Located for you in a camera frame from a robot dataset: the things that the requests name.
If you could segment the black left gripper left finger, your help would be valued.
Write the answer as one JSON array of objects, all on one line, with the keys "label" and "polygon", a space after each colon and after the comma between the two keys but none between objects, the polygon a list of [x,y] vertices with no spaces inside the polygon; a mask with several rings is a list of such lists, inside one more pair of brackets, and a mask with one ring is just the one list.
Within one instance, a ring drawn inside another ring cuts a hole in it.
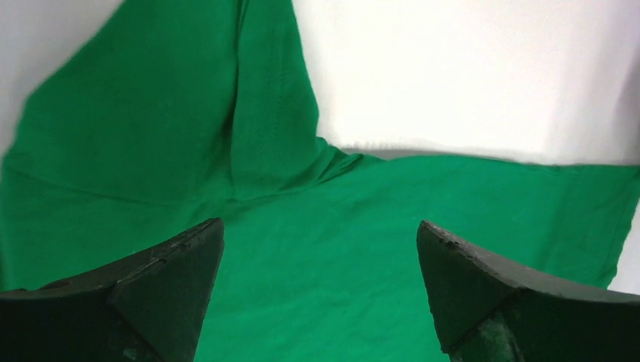
[{"label": "black left gripper left finger", "polygon": [[208,219],[37,290],[1,294],[3,361],[191,361],[223,254]]}]

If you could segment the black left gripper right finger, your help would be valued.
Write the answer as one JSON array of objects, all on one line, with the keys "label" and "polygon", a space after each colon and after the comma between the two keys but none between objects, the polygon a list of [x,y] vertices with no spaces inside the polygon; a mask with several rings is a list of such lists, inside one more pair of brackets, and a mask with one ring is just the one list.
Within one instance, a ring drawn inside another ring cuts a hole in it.
[{"label": "black left gripper right finger", "polygon": [[424,221],[417,252],[452,361],[637,361],[639,297],[527,267]]}]

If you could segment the green t-shirt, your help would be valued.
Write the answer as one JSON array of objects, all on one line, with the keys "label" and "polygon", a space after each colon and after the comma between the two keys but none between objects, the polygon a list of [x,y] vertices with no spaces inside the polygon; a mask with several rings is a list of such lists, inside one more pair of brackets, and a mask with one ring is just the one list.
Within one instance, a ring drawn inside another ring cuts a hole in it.
[{"label": "green t-shirt", "polygon": [[383,161],[315,134],[289,1],[126,1],[78,41],[60,1],[1,3],[1,284],[38,287],[220,217],[199,361],[444,361],[429,219],[598,287],[639,169]]}]

